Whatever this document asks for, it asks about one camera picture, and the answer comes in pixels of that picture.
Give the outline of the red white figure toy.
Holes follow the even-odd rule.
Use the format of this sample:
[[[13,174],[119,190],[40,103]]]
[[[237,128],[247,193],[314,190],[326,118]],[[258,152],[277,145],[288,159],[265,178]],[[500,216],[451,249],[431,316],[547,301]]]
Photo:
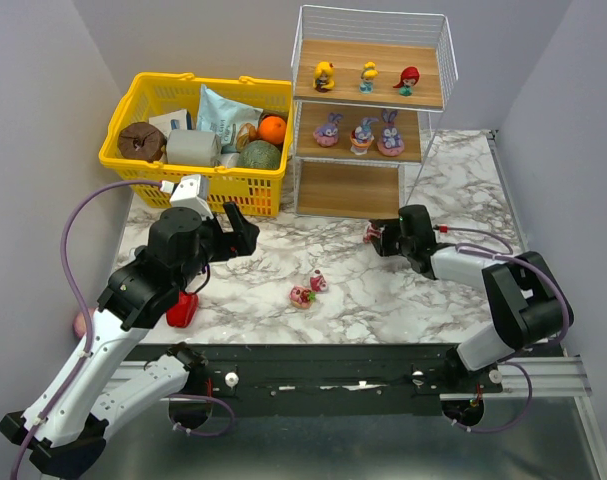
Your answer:
[[[383,230],[379,227],[376,227],[372,223],[369,223],[365,229],[363,234],[363,242],[364,243],[373,243],[378,241],[382,237]]]

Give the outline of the red cherry toy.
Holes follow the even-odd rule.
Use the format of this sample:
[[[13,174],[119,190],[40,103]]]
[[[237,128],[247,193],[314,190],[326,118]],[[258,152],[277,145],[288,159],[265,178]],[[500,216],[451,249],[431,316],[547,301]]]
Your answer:
[[[399,80],[393,86],[401,96],[409,97],[413,94],[415,85],[420,80],[420,72],[415,66],[406,67],[399,75]]]

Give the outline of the pink bear toy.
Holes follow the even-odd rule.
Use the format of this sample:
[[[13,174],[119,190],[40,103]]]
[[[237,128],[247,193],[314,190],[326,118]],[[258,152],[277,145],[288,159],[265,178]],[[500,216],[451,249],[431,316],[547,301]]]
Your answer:
[[[310,277],[311,289],[316,293],[325,292],[328,290],[328,284],[324,275],[319,269],[315,269]]]

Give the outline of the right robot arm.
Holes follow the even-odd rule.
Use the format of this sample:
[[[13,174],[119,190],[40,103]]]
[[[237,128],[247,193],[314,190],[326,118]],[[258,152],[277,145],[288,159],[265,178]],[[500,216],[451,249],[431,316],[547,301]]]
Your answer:
[[[516,254],[491,232],[485,235],[499,242],[502,251],[437,240],[439,233],[472,231],[434,224],[427,208],[414,204],[400,208],[395,218],[371,220],[364,235],[381,257],[401,256],[417,274],[486,294],[491,323],[446,354],[445,372],[456,379],[511,359],[540,341],[555,346],[574,323],[572,307],[540,253]]]

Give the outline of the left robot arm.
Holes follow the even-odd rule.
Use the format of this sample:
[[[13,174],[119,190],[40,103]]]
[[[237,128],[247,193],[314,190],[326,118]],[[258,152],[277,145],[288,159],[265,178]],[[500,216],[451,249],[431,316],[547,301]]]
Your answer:
[[[228,232],[216,218],[204,218],[192,208],[165,210],[134,260],[110,276],[84,336],[56,378],[29,408],[3,417],[0,432],[30,455],[40,473],[80,478],[108,440],[152,403],[190,383],[207,386],[206,358],[179,343],[135,379],[104,390],[198,274],[214,262],[254,253],[259,227],[233,202],[224,211]]]

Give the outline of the yellow blue duck toy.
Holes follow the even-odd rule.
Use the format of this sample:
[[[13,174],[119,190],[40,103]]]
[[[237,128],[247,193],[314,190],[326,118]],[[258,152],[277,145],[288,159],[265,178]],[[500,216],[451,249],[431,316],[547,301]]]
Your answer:
[[[374,90],[374,81],[379,75],[376,64],[372,61],[363,65],[360,75],[359,91],[363,94],[370,94]]]

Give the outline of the large purple bunny toy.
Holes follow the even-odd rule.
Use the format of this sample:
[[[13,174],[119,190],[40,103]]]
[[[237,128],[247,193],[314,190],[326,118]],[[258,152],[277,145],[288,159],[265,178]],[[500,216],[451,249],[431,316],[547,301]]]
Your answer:
[[[395,125],[397,115],[397,110],[383,109],[381,112],[384,125],[377,141],[377,148],[386,157],[396,157],[405,149],[402,137]]]

